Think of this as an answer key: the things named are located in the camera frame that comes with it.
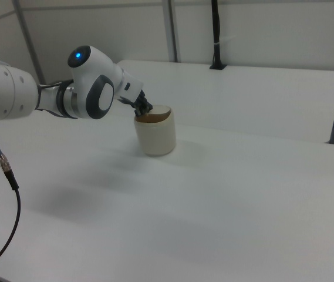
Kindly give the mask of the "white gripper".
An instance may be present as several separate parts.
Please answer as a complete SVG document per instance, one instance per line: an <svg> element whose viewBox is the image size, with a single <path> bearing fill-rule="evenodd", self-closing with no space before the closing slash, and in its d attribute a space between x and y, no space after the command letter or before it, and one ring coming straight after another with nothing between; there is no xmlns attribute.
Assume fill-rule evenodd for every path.
<svg viewBox="0 0 334 282"><path fill-rule="evenodd" d="M142 116L153 109L148 102L143 90L143 82L130 75L124 69L121 70L119 85L116 86L116 100L126 105L133 106L135 115Z"/></svg>

